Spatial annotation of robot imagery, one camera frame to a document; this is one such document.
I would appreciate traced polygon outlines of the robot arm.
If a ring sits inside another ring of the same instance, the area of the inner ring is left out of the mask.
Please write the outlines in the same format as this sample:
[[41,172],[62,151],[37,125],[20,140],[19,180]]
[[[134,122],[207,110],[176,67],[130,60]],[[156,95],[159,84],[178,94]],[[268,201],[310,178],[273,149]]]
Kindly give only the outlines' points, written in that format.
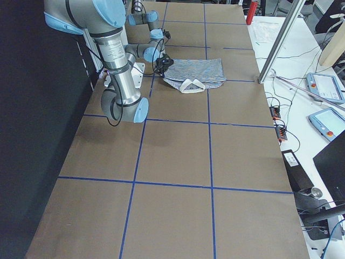
[[159,14],[156,10],[146,11],[143,1],[132,1],[127,21],[131,26],[148,25],[151,39],[161,40],[164,32],[159,24]]
[[[132,68],[138,58],[151,63],[162,60],[164,31],[157,11],[139,11],[140,1],[132,6],[133,12],[127,14],[123,1],[44,1],[44,15],[46,24],[58,31],[81,35],[88,30],[111,79],[101,96],[104,114],[117,122],[141,123],[147,117],[149,102],[135,87]],[[121,34],[125,22],[147,24],[149,43],[124,45]]]

